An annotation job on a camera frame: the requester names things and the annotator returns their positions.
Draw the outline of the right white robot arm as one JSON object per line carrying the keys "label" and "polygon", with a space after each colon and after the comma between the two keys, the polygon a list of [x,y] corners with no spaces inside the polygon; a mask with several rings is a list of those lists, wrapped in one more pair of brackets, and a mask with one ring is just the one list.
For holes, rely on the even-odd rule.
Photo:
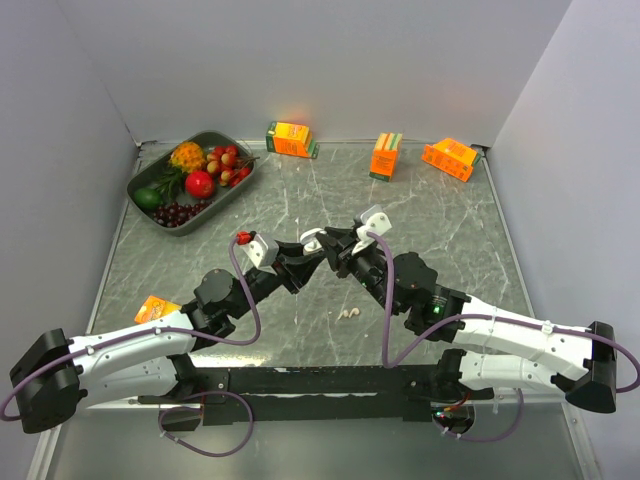
{"label": "right white robot arm", "polygon": [[415,252],[397,256],[380,235],[328,228],[315,235],[338,277],[351,275],[384,308],[382,360],[401,363],[417,347],[389,356],[391,319],[418,341],[451,344],[439,364],[438,390],[448,398],[466,391],[520,388],[560,392],[594,413],[616,410],[614,329],[594,321],[570,327],[517,315],[438,284],[437,273]]}

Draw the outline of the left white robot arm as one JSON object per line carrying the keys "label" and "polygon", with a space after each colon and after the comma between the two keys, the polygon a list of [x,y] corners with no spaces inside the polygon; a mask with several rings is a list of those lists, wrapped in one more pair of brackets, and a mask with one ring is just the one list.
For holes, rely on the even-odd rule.
{"label": "left white robot arm", "polygon": [[193,300],[175,311],[109,333],[68,338],[62,329],[40,335],[10,371],[11,393],[2,401],[18,412],[1,414],[26,434],[41,433],[69,420],[78,409],[132,396],[192,398],[197,376],[189,355],[217,344],[234,345],[233,320],[254,318],[255,343],[262,330],[260,301],[279,288],[298,293],[325,254],[316,240],[277,242],[248,232],[229,246],[250,258],[249,270],[233,259],[233,269],[213,269],[194,290]]}

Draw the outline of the white earbud charging case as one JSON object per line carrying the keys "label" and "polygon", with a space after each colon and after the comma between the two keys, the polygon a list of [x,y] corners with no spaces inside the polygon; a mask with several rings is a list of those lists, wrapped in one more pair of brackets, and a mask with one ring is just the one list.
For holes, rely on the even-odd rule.
{"label": "white earbud charging case", "polygon": [[319,240],[317,239],[317,235],[318,234],[324,234],[325,231],[321,228],[313,228],[311,230],[308,230],[306,232],[304,232],[301,236],[300,236],[300,240],[299,243],[302,245],[303,247],[303,254],[304,255],[310,255],[313,253],[316,253],[318,251],[320,251],[322,249],[322,245],[320,244]]}

